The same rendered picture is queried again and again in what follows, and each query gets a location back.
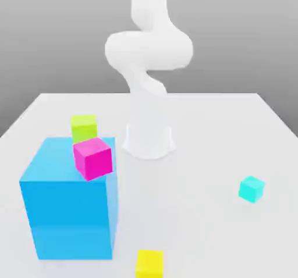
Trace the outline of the small cyan cube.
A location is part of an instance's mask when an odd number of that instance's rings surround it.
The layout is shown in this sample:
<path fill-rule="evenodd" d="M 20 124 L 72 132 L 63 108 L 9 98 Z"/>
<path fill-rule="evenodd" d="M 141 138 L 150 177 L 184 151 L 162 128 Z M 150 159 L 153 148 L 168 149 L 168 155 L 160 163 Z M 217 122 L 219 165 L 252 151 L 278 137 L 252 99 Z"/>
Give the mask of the small cyan cube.
<path fill-rule="evenodd" d="M 247 176 L 240 182 L 239 197 L 256 203 L 263 195 L 265 182 L 253 176 Z"/>

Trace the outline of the small yellow cube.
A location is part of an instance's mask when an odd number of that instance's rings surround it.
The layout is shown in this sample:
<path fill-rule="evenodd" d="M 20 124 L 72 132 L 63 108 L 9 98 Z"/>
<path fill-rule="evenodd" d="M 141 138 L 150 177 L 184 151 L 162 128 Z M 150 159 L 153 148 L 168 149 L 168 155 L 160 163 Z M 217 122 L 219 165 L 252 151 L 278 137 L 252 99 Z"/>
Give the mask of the small yellow cube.
<path fill-rule="evenodd" d="M 136 278 L 163 278 L 163 271 L 163 251 L 138 251 L 136 263 Z"/>

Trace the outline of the small magenta cube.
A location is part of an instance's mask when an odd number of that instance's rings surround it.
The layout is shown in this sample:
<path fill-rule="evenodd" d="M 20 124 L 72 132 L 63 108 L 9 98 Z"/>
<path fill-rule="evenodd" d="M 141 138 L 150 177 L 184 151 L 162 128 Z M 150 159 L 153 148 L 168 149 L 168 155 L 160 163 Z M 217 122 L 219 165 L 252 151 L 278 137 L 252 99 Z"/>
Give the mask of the small magenta cube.
<path fill-rule="evenodd" d="M 96 137 L 73 144 L 74 164 L 86 181 L 113 171 L 112 149 Z"/>

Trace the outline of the small lime green cube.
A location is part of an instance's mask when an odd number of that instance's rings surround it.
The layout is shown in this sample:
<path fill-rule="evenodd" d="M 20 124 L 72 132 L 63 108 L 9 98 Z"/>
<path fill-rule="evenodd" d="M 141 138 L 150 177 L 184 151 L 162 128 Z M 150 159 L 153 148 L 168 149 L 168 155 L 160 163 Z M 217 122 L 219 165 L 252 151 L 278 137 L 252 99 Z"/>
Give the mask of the small lime green cube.
<path fill-rule="evenodd" d="M 95 115 L 74 115 L 71 117 L 72 140 L 76 144 L 97 137 Z"/>

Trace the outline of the large blue box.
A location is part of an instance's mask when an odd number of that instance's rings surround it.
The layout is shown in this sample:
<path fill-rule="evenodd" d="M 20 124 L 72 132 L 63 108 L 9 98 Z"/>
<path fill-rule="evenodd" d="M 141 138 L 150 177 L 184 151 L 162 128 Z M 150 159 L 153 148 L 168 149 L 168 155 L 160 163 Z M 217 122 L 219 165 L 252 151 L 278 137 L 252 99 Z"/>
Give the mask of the large blue box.
<path fill-rule="evenodd" d="M 118 224 L 117 172 L 86 181 L 70 137 L 46 138 L 20 181 L 39 259 L 112 259 Z"/>

